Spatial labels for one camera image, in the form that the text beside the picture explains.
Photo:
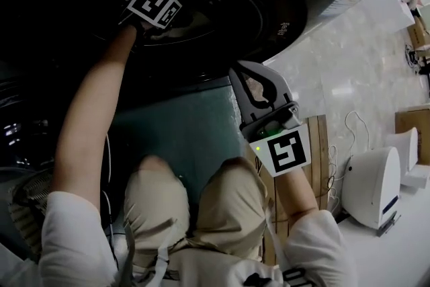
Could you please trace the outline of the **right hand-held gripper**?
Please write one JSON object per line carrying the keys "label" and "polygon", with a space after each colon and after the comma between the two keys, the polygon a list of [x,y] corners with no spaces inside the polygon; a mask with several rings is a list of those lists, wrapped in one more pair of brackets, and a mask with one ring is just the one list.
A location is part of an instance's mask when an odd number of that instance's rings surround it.
{"label": "right hand-held gripper", "polygon": [[[290,102],[286,80],[253,61],[239,60],[236,67],[228,76],[244,122],[241,132],[262,166],[277,177],[311,164],[308,125],[298,118],[298,104]],[[253,97],[243,75],[263,86],[265,101]]]}

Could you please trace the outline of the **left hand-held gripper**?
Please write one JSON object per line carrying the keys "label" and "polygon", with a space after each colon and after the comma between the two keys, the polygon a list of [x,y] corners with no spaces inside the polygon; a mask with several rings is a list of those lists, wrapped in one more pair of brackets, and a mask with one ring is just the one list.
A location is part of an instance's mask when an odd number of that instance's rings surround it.
{"label": "left hand-held gripper", "polygon": [[152,26],[166,29],[179,13],[182,4],[178,0],[120,0],[122,12],[118,25],[129,19],[146,21]]}

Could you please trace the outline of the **person's right forearm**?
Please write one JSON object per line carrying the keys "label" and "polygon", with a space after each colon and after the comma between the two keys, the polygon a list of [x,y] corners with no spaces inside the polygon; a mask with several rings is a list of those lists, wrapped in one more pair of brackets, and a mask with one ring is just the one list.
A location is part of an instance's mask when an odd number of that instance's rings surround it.
{"label": "person's right forearm", "polygon": [[318,211],[314,192],[302,168],[275,177],[275,186],[290,225]]}

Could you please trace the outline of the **person's left forearm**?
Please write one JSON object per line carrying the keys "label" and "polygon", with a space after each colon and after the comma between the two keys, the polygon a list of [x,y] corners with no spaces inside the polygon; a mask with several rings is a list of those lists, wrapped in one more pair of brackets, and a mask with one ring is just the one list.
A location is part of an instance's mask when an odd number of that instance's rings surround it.
{"label": "person's left forearm", "polygon": [[54,158],[52,190],[100,208],[105,138],[114,118],[125,66],[137,30],[127,25],[87,73],[65,116]]}

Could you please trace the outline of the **person's beige shorts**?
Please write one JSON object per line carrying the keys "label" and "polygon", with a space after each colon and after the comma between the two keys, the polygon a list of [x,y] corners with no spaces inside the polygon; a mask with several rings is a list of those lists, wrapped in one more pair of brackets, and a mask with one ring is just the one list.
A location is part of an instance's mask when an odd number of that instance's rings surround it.
{"label": "person's beige shorts", "polygon": [[189,235],[187,190],[167,162],[145,157],[128,180],[124,200],[124,219],[134,238],[134,271],[155,265],[173,224],[177,229],[167,244],[169,254],[206,249],[257,259],[266,228],[266,196],[265,184],[248,160],[226,160],[201,193],[196,227]]}

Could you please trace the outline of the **white rounded appliance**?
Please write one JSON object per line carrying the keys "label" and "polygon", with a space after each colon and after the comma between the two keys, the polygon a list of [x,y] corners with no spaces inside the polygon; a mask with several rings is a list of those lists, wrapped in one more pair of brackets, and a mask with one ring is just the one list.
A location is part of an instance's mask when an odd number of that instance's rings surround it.
{"label": "white rounded appliance", "polygon": [[400,158],[395,147],[382,147],[350,158],[341,204],[358,223],[381,237],[396,221],[400,198]]}
{"label": "white rounded appliance", "polygon": [[418,163],[418,131],[415,127],[400,134],[389,134],[384,145],[397,149],[401,178],[405,177]]}

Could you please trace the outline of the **closed cardboard box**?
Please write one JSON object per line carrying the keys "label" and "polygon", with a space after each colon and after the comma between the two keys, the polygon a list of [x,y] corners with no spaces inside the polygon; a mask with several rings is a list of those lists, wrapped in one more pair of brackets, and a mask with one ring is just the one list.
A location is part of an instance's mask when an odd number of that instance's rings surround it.
{"label": "closed cardboard box", "polygon": [[418,164],[430,166],[430,104],[409,107],[395,113],[395,133],[415,127],[418,132]]}

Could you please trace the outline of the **person's white shirt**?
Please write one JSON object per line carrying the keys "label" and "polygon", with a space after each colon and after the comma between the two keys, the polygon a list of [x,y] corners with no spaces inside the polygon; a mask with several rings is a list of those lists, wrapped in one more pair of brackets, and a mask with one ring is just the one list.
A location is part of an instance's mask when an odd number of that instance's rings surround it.
{"label": "person's white shirt", "polygon": [[99,212],[83,198],[54,192],[42,226],[42,256],[19,287],[358,287],[352,256],[335,219],[326,210],[303,216],[280,252],[285,265],[211,249],[182,248],[182,226],[169,217],[155,227],[159,236],[143,270],[118,269],[101,227]]}

